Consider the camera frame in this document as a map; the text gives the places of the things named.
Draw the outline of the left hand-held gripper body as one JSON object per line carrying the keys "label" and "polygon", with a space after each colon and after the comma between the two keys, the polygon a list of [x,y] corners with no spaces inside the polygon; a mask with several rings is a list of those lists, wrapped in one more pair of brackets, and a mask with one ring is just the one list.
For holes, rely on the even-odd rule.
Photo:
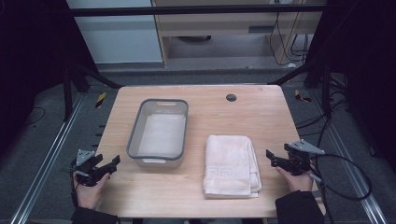
{"label": "left hand-held gripper body", "polygon": [[97,167],[92,167],[92,158],[95,151],[79,149],[75,161],[72,163],[72,171],[76,173],[78,183],[87,187],[93,187],[98,181],[94,179],[94,171]]}

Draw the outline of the black metal stand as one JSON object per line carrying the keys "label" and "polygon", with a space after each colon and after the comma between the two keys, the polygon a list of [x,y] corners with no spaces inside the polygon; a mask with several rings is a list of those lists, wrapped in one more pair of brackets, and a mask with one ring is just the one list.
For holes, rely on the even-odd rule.
{"label": "black metal stand", "polygon": [[330,66],[326,63],[325,60],[312,60],[308,63],[305,63],[304,65],[289,72],[284,77],[269,82],[269,85],[281,86],[288,80],[291,80],[302,73],[307,73],[304,85],[308,89],[316,87],[318,83],[321,82],[321,108],[325,116],[329,119],[332,116],[330,106],[331,72]]}
{"label": "black metal stand", "polygon": [[68,121],[73,113],[71,86],[75,85],[78,92],[87,92],[91,87],[85,76],[92,77],[93,79],[105,84],[109,88],[121,88],[121,84],[101,76],[98,72],[95,72],[84,65],[72,63],[70,60],[67,60],[62,74],[64,87],[64,121]]}

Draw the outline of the pale pink towel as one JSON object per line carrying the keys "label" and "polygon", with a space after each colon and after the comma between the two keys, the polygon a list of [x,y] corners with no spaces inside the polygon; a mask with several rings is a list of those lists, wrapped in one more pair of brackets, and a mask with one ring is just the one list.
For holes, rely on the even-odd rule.
{"label": "pale pink towel", "polygon": [[205,144],[204,195],[213,199],[257,198],[262,189],[251,140],[243,135],[209,135]]}

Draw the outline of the black curtain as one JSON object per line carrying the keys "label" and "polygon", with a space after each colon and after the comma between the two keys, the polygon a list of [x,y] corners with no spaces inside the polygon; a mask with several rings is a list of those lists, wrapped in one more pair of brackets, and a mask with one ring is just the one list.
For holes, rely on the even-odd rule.
{"label": "black curtain", "polygon": [[68,9],[66,0],[0,0],[0,158],[33,110],[35,97],[63,82],[55,34],[74,63],[96,65],[74,18],[45,16],[46,9]]}
{"label": "black curtain", "polygon": [[326,52],[375,151],[396,173],[396,0],[327,0],[308,54],[336,32]]}

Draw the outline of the aluminium floor rail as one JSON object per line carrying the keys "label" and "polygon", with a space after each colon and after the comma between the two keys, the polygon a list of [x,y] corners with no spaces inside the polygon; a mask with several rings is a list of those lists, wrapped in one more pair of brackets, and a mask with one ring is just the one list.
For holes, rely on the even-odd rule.
{"label": "aluminium floor rail", "polygon": [[78,93],[76,96],[75,102],[72,104],[72,112],[69,118],[63,122],[59,132],[55,139],[52,142],[52,145],[49,148],[49,151],[42,161],[40,168],[38,169],[35,178],[27,190],[23,200],[21,201],[18,209],[13,214],[11,220],[8,224],[25,224],[28,217],[31,214],[32,209],[35,206],[35,203],[40,195],[47,178],[50,174],[50,170],[52,169],[54,163],[56,162],[59,153],[61,152],[64,142],[69,135],[70,130],[75,123],[75,120],[78,116],[78,112],[81,109],[81,104],[85,98],[84,93]]}
{"label": "aluminium floor rail", "polygon": [[353,165],[354,161],[335,125],[326,116],[323,119],[325,125],[322,133],[328,133],[334,148],[334,154],[341,157],[346,175],[357,196],[361,197],[360,203],[370,222],[372,224],[389,224],[372,193],[373,188],[369,186],[367,178],[363,175],[363,171],[359,170],[358,164]]}

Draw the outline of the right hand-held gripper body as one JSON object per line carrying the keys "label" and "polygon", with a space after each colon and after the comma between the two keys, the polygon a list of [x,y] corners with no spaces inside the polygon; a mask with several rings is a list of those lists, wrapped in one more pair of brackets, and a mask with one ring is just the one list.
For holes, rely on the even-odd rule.
{"label": "right hand-held gripper body", "polygon": [[302,175],[310,170],[311,154],[325,154],[324,150],[315,147],[314,145],[306,142],[304,139],[289,143],[289,145],[293,148],[293,150],[291,150],[289,153],[287,152],[289,156],[288,160],[290,161],[292,167],[292,171],[289,173],[292,175]]}

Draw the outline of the person's left hand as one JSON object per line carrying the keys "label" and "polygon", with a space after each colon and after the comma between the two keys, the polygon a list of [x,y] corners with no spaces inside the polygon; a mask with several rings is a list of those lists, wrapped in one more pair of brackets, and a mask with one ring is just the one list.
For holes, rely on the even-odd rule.
{"label": "person's left hand", "polygon": [[110,174],[105,174],[93,187],[87,187],[78,183],[77,175],[73,174],[74,189],[77,194],[79,207],[95,210],[99,204],[102,191],[110,179]]}

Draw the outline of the white basin with grey rim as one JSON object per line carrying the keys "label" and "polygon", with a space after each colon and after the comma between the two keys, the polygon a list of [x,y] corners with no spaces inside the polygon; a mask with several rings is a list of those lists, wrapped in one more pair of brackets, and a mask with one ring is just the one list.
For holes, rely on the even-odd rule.
{"label": "white basin with grey rim", "polygon": [[139,106],[126,151],[139,166],[177,168],[183,162],[189,105],[146,99]]}

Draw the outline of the person's right hand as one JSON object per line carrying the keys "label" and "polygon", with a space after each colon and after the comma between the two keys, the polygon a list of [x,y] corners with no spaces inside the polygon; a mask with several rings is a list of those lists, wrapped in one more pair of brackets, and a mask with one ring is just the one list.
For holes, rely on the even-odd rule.
{"label": "person's right hand", "polygon": [[309,173],[291,175],[281,167],[276,167],[276,171],[287,181],[291,191],[311,191],[313,188],[313,179]]}

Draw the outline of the black horizontal frame bar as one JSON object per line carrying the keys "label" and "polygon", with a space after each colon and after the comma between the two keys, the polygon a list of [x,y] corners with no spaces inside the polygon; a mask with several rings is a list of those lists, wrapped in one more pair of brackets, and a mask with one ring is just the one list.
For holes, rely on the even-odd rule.
{"label": "black horizontal frame bar", "polygon": [[72,17],[95,16],[143,16],[143,15],[189,15],[229,13],[272,13],[272,12],[319,12],[328,8],[326,4],[298,5],[234,5],[234,6],[186,6],[186,7],[113,7],[68,9],[64,14]]}

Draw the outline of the white cabinet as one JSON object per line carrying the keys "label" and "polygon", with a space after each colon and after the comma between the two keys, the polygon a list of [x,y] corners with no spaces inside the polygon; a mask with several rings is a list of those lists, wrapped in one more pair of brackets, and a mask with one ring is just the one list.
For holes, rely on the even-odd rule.
{"label": "white cabinet", "polygon": [[[151,0],[66,0],[71,9],[151,7]],[[75,17],[96,64],[161,63],[157,27],[152,15]]]}

